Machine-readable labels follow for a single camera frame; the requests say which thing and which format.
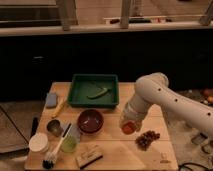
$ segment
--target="cucumber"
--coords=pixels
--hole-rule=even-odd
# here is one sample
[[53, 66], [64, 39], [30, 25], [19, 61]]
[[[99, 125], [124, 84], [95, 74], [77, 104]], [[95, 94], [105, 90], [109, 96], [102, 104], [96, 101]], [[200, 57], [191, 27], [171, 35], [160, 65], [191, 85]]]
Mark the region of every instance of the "cucumber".
[[100, 92], [98, 92], [97, 94], [91, 95], [91, 96], [87, 96], [88, 99], [97, 99], [103, 95], [105, 95], [108, 92], [108, 88], [103, 87], [102, 90]]

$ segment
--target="black cable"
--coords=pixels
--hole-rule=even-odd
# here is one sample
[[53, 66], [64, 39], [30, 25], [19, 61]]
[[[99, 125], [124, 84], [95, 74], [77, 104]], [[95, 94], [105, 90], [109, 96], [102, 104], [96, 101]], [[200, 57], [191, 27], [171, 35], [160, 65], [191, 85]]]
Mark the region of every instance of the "black cable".
[[198, 163], [193, 163], [193, 162], [187, 162], [187, 163], [183, 163], [183, 164], [179, 165], [179, 171], [181, 171], [181, 169], [183, 169], [183, 168], [188, 169], [190, 171], [193, 171], [193, 169], [190, 168], [187, 165], [197, 166], [197, 167], [203, 168], [204, 171], [212, 171], [211, 169], [207, 168], [206, 166], [203, 166], [203, 165], [198, 164]]
[[13, 122], [13, 120], [10, 118], [10, 116], [7, 114], [7, 112], [4, 110], [4, 108], [0, 105], [0, 110], [5, 114], [5, 116], [9, 119], [9, 121], [12, 123], [12, 125], [15, 127], [16, 131], [22, 136], [22, 138], [26, 141], [27, 144], [29, 144], [29, 141], [25, 138], [25, 136], [22, 134], [22, 132], [19, 130], [19, 128], [16, 126], [16, 124]]

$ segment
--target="red object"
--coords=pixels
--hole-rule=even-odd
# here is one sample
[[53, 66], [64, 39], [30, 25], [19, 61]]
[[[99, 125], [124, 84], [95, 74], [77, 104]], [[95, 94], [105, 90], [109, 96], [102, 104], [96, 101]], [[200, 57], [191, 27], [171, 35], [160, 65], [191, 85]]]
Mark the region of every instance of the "red object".
[[93, 134], [98, 132], [104, 123], [102, 114], [94, 109], [83, 111], [78, 117], [77, 125], [83, 133]]
[[124, 124], [123, 126], [122, 126], [122, 131], [123, 131], [123, 133], [124, 134], [132, 134], [132, 133], [134, 133], [135, 132], [135, 130], [136, 130], [136, 126], [135, 126], [135, 124], [133, 123], [133, 122], [127, 122], [126, 124]]

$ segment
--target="cup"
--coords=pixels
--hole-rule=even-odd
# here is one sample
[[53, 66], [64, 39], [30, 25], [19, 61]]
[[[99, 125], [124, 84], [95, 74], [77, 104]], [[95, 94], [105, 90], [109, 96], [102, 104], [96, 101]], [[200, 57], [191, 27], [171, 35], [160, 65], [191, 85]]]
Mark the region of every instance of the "cup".
[[45, 152], [49, 148], [49, 141], [45, 133], [36, 133], [31, 137], [29, 149], [33, 152]]
[[60, 121], [57, 119], [53, 119], [47, 124], [47, 130], [56, 137], [59, 137], [63, 132]]
[[72, 135], [67, 135], [61, 144], [61, 150], [65, 153], [72, 153], [77, 146], [77, 139]]

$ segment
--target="green liquid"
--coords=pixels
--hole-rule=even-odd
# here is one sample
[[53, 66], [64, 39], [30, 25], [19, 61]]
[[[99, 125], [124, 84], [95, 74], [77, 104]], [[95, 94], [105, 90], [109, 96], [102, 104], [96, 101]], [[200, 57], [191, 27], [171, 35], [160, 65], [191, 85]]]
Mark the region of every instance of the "green liquid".
[[65, 153], [72, 153], [76, 146], [76, 139], [72, 136], [67, 136], [61, 144], [61, 150]]

